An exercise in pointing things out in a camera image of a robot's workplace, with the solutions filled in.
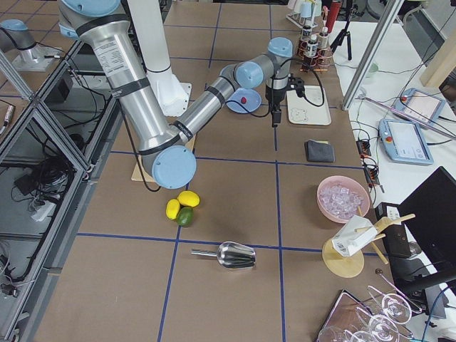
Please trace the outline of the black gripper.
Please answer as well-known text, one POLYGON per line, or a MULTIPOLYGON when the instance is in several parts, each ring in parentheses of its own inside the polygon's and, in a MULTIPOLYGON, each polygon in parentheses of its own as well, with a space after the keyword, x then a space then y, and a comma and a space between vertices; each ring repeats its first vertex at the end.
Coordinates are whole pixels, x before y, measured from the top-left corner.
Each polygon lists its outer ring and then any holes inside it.
POLYGON ((265 96, 268 100, 268 109, 271 112, 271 126, 276 128, 281 123, 281 109, 279 106, 285 99, 288 91, 295 91, 299 98, 304 97, 304 80, 292 74, 283 78, 269 78, 266 81, 265 96))

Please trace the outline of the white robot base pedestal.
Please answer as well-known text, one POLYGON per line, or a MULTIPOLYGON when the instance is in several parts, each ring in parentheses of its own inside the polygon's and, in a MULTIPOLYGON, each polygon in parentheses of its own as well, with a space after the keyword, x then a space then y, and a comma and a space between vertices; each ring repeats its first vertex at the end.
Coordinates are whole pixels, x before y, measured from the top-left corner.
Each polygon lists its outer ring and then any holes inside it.
POLYGON ((153 93, 164 115, 179 117, 187 109, 192 85, 181 83, 172 71, 159 2, 131 0, 128 7, 153 93))

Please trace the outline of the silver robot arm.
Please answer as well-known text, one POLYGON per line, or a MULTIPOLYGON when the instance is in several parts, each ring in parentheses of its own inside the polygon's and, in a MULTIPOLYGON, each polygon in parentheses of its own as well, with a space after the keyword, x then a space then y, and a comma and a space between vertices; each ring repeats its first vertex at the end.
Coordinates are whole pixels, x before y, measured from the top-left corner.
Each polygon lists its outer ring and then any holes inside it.
POLYGON ((12 50, 32 53, 35 47, 36 40, 23 21, 6 19, 1 22, 1 50, 4 53, 12 50))
POLYGON ((197 162, 191 140, 239 88, 289 84, 292 42, 270 40, 265 53, 223 68, 194 102, 173 74, 157 1, 60 1, 61 33, 88 44, 139 139, 144 170, 161 187, 184 187, 197 162))

